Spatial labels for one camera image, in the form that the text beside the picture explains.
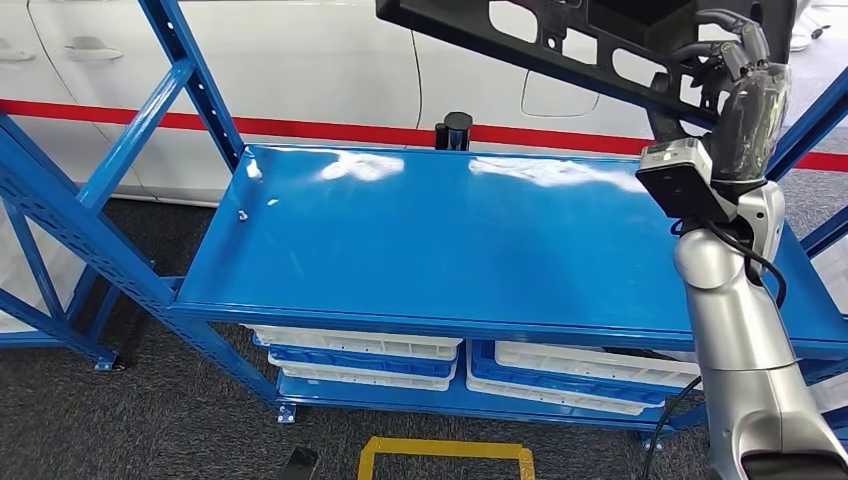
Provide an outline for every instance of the shelf top surface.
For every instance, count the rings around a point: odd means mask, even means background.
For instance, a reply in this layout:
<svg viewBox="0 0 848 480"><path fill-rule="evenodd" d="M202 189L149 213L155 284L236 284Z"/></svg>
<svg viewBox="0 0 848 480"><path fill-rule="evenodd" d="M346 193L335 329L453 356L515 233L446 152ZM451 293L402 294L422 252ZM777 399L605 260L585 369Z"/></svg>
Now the shelf top surface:
<svg viewBox="0 0 848 480"><path fill-rule="evenodd" d="M691 337L672 221L636 166L250 145L177 300L365 315L372 325L414 318ZM788 227L776 263L793 342L848 351L848 323Z"/></svg>

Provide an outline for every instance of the floor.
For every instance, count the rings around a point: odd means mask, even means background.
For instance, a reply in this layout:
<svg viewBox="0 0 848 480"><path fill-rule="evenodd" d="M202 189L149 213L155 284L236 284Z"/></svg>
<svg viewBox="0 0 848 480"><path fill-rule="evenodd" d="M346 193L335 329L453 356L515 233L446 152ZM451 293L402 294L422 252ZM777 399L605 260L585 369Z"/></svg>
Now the floor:
<svg viewBox="0 0 848 480"><path fill-rule="evenodd" d="M813 64L828 65L828 52L845 43L826 33L793 57L796 85ZM812 101L812 90L793 96L790 120ZM848 151L846 131L837 129L825 149ZM799 236L848 204L842 174L795 171L783 184L787 216ZM111 201L106 212L155 259L159 273L173 275L186 272L213 213L129 201ZM96 298L90 303L96 307ZM267 367L246 330L221 332ZM322 479L352 479L372 435L522 443L533 452L536 477L546 480L634 479L640 471L640 444L623 431L328 408L302 409L295 425L278 425L273 412L124 297L103 338L121 349L130 369L95 373L62 349L0 351L0 479L270 480L280 478L297 446L320 453ZM702 430L663 447L654 479L704 478ZM517 464L505 460L378 456L374 478L517 476Z"/></svg>

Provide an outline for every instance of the blue plastic tray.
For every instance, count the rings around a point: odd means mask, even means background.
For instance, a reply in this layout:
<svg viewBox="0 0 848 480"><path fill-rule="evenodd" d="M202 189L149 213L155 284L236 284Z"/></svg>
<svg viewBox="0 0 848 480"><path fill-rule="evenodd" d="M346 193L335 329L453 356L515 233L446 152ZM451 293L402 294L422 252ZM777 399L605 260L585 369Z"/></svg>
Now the blue plastic tray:
<svg viewBox="0 0 848 480"><path fill-rule="evenodd" d="M471 373L479 379L617 398L648 405L659 405L670 394L669 387L504 367L495 361L495 342L492 341L471 341L471 351Z"/></svg>
<svg viewBox="0 0 848 480"><path fill-rule="evenodd" d="M382 372L420 375L423 377L447 378L451 374L456 358L453 360L433 360L428 358L396 357L374 353L341 352L321 348L295 347L291 345L267 345L261 343L256 335L253 343L268 348L274 360L281 362L314 363L335 367L379 370Z"/></svg>

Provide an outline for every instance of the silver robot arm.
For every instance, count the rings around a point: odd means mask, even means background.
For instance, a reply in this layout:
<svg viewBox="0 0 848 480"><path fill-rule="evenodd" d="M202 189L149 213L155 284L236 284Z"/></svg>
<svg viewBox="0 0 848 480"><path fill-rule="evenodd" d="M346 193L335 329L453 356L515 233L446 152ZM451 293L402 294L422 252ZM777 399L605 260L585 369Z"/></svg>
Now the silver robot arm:
<svg viewBox="0 0 848 480"><path fill-rule="evenodd" d="M785 112L787 68L768 63L759 25L727 11L700 15L742 42L678 54L725 69L723 83L704 89L730 97L703 139L646 148L637 177L681 219L674 262L706 397L709 478L848 479L848 456L807 390L780 316L785 284L774 299L761 281L784 224L783 193L764 175Z"/></svg>

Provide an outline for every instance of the black plastic panel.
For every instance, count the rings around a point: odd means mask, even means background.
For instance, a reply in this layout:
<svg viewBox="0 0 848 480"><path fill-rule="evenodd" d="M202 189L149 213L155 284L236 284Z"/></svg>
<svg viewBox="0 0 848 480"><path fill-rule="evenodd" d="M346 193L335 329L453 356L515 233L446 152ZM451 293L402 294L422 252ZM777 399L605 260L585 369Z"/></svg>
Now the black plastic panel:
<svg viewBox="0 0 848 480"><path fill-rule="evenodd" d="M535 43L492 26L489 3L498 0L378 0L377 16L411 30L617 98L672 118L712 128L715 111L680 101L680 82L690 67L669 58L677 48L697 40L694 13L728 8L746 16L761 16L771 47L771 59L786 62L795 0L510 0L532 11L537 19ZM561 54L567 29L597 39L597 62L588 65ZM652 90L615 73L613 53L627 50L664 66L669 72L665 92Z"/></svg>

